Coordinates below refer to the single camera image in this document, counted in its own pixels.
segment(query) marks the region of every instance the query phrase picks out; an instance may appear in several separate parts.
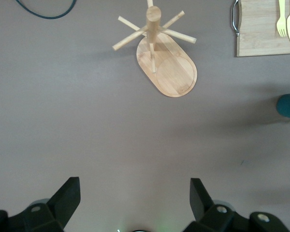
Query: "wooden stand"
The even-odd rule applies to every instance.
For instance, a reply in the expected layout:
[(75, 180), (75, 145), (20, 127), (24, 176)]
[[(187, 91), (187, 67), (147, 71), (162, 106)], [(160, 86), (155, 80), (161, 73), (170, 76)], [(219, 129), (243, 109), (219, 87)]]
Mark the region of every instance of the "wooden stand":
[(160, 26), (161, 10), (147, 0), (146, 25), (142, 28), (123, 17), (118, 20), (136, 32), (113, 46), (116, 51), (140, 35), (143, 38), (137, 48), (137, 60), (145, 74), (166, 96), (180, 97), (189, 93), (197, 80), (197, 69), (184, 50), (169, 36), (195, 43), (196, 39), (167, 29), (185, 13), (182, 11), (163, 27)]

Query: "screw hole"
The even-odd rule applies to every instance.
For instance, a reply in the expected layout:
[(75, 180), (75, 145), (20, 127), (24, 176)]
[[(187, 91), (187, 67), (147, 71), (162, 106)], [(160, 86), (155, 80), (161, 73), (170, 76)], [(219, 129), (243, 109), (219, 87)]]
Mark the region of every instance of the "screw hole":
[(32, 209), (31, 209), (31, 212), (33, 213), (33, 212), (37, 212), (37, 211), (39, 211), (41, 209), (41, 207), (39, 207), (39, 206), (36, 206), (36, 207), (33, 207)]
[(258, 214), (258, 218), (260, 221), (263, 221), (263, 222), (269, 222), (270, 219), (268, 216), (264, 215), (264, 214)]
[(227, 209), (225, 207), (223, 207), (223, 206), (218, 206), (217, 210), (218, 210), (218, 212), (220, 212), (222, 214), (225, 214), (225, 213), (228, 212)]

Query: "cutting board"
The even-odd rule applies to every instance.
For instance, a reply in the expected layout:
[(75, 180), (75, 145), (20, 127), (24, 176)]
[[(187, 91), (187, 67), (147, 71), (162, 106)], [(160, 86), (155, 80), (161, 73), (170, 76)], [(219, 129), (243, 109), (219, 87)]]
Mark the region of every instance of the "cutting board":
[[(286, 18), (290, 0), (286, 0)], [(276, 30), (279, 19), (278, 0), (240, 0), (237, 56), (290, 54), (289, 37), (280, 37)]]

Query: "black cable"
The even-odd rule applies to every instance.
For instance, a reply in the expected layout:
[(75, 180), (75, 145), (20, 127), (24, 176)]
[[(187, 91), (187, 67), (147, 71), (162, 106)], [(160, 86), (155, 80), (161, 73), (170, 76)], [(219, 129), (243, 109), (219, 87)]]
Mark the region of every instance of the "black cable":
[(71, 6), (69, 7), (69, 9), (64, 12), (63, 14), (60, 14), (58, 16), (54, 16), (54, 17), (47, 17), (47, 16), (43, 16), (43, 15), (40, 15), (40, 14), (37, 14), (37, 13), (34, 13), (33, 11), (29, 10), (26, 6), (24, 6), (19, 0), (16, 0), (18, 2), (19, 5), (21, 5), (22, 8), (24, 8), (26, 11), (28, 11), (29, 13), (35, 15), (35, 16), (38, 16), (40, 18), (46, 18), (46, 19), (56, 19), (56, 18), (61, 18), (63, 16), (65, 16), (67, 13), (69, 13), (72, 8), (74, 7), (74, 5), (76, 4), (76, 0), (73, 0), (73, 2), (71, 3)]

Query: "metal handle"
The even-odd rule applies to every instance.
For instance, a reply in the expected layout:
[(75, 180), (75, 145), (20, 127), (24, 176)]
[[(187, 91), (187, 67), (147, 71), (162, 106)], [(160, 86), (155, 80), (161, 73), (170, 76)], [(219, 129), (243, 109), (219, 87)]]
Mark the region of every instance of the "metal handle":
[(240, 31), (237, 29), (236, 25), (235, 25), (235, 6), (236, 4), (239, 2), (239, 0), (235, 0), (235, 3), (232, 7), (232, 26), (234, 28), (234, 32), (235, 32), (235, 35), (236, 36), (239, 36), (240, 35)]

